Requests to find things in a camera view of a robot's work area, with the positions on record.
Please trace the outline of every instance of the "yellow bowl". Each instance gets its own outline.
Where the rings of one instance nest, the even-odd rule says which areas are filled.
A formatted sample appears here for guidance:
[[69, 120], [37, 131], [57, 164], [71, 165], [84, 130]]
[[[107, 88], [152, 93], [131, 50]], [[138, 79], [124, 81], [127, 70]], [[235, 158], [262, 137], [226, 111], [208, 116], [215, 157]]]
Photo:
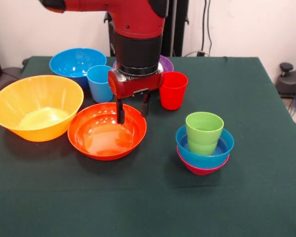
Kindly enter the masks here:
[[81, 87], [60, 76], [35, 76], [0, 91], [0, 125], [33, 142], [64, 134], [83, 102]]

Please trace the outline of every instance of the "purple bowl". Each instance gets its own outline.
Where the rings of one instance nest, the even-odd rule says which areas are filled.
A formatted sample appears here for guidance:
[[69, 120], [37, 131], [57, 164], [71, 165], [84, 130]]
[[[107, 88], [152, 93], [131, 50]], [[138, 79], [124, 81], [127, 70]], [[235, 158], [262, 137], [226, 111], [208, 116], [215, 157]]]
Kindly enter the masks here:
[[[166, 58], [165, 56], [160, 55], [159, 63], [163, 66], [164, 72], [173, 72], [174, 67], [170, 59]], [[116, 61], [113, 64], [113, 68], [116, 68]]]

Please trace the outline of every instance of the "red bowl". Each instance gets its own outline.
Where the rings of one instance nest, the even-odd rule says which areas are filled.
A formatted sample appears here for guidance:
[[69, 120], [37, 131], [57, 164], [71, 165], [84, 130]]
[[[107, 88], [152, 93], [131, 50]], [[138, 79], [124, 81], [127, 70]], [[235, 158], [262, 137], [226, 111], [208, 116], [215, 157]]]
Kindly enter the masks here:
[[230, 154], [228, 155], [227, 159], [224, 161], [224, 163], [216, 168], [212, 168], [212, 169], [202, 169], [202, 168], [197, 168], [195, 166], [190, 165], [189, 163], [187, 163], [183, 157], [181, 156], [180, 152], [179, 152], [179, 147], [177, 146], [177, 152], [179, 157], [181, 158], [182, 162], [184, 163], [184, 165], [193, 173], [196, 175], [208, 175], [211, 173], [214, 173], [216, 170], [219, 170], [220, 168], [222, 168], [229, 160]]
[[92, 105], [80, 111], [68, 129], [71, 144], [98, 160], [114, 160], [134, 150], [146, 134], [147, 124], [138, 110], [123, 105], [125, 123], [116, 122], [116, 103]]

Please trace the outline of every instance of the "green cup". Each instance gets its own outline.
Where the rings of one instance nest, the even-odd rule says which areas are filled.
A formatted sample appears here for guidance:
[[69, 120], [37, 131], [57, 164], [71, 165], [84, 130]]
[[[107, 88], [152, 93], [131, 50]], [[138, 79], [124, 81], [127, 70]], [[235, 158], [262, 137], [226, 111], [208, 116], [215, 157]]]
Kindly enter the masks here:
[[209, 112], [196, 112], [186, 117], [185, 124], [189, 150], [211, 156], [222, 134], [222, 118]]

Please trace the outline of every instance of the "orange bowl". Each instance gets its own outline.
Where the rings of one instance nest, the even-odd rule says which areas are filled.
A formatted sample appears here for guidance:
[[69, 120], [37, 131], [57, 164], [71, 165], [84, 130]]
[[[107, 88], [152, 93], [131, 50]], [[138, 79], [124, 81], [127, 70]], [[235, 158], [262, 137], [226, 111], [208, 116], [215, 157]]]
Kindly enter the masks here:
[[69, 126], [69, 141], [93, 159], [124, 157], [143, 140], [147, 124], [135, 108], [124, 104], [123, 109], [124, 124], [116, 122], [116, 103], [96, 104], [80, 111]]
[[28, 141], [49, 141], [67, 131], [82, 102], [83, 91], [71, 79], [21, 79], [0, 91], [0, 125]]

